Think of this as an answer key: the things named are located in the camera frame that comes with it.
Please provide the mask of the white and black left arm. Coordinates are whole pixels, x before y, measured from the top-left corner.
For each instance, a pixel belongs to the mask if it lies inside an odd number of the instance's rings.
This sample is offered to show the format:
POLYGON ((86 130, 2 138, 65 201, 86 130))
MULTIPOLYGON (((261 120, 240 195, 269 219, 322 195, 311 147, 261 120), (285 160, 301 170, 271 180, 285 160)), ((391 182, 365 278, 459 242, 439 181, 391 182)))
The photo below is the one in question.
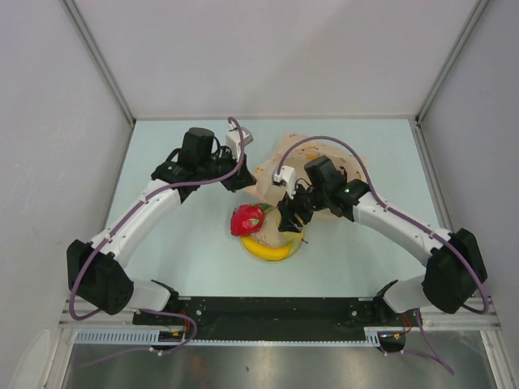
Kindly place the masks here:
POLYGON ((251 132, 234 118, 225 142, 205 128, 192 127, 152 172, 151 179, 124 215, 87 242, 74 240, 66 250, 69 312, 77 321, 87 314, 75 312, 75 299, 82 298, 97 312, 115 315, 125 309, 150 311, 160 323, 172 323, 179 304, 174 290, 159 281, 133 280, 125 268, 162 217, 183 205, 201 186, 221 183, 234 193, 255 184, 247 168, 245 148, 251 132))

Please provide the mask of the orange fake fruit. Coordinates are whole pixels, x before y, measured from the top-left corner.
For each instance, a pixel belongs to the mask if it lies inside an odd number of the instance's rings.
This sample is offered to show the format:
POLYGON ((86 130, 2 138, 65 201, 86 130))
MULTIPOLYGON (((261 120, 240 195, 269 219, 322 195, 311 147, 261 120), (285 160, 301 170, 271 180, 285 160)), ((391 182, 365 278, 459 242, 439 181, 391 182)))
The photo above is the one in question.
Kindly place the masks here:
POLYGON ((280 214, 277 230, 279 233, 293 239, 303 239, 304 237, 303 224, 295 215, 280 214))

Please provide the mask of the yellow fake banana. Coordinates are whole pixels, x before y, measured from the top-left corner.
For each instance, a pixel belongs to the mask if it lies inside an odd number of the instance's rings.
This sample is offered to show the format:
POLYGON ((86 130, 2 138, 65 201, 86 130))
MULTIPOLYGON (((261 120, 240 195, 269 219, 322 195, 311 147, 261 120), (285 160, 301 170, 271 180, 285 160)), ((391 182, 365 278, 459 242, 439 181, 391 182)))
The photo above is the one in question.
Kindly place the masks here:
POLYGON ((292 243, 280 247, 265 246, 250 237, 241 237, 244 249, 254 257, 266 262, 280 262, 290 256, 292 243))

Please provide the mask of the translucent banana-print plastic bag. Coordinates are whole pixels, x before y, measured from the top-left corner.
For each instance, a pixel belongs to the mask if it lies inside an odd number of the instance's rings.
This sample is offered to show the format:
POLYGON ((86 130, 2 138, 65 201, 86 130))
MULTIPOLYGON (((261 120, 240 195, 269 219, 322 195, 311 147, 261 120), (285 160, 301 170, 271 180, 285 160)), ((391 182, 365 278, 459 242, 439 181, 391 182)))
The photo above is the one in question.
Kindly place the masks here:
POLYGON ((278 186, 272 180, 279 165, 288 166, 294 172, 297 185, 308 187, 312 183, 313 172, 307 172, 307 167, 312 168, 326 159, 348 182, 354 179, 367 181, 357 158, 345 147, 322 139, 306 139, 305 135, 297 133, 281 136, 270 153, 254 164, 252 175, 256 184, 247 187, 246 193, 261 203, 275 206, 287 194, 286 186, 278 186))

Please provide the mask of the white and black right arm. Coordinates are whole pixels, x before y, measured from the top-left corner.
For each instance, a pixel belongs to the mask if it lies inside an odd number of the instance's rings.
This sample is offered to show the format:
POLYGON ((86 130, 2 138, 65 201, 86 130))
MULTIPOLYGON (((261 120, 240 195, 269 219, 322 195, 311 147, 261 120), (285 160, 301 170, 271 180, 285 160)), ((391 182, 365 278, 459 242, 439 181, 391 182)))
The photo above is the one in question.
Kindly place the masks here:
POLYGON ((277 204, 279 231, 299 233, 315 212, 328 210, 382 234, 423 265, 424 275, 394 280, 375 295, 374 315, 383 325, 393 325, 406 311, 425 306, 455 314, 487 279, 470 231, 432 229, 414 220, 377 199, 366 182, 348 179, 326 156, 306 163, 304 170, 309 186, 299 184, 295 169, 286 165, 272 176, 273 184, 285 187, 277 204))

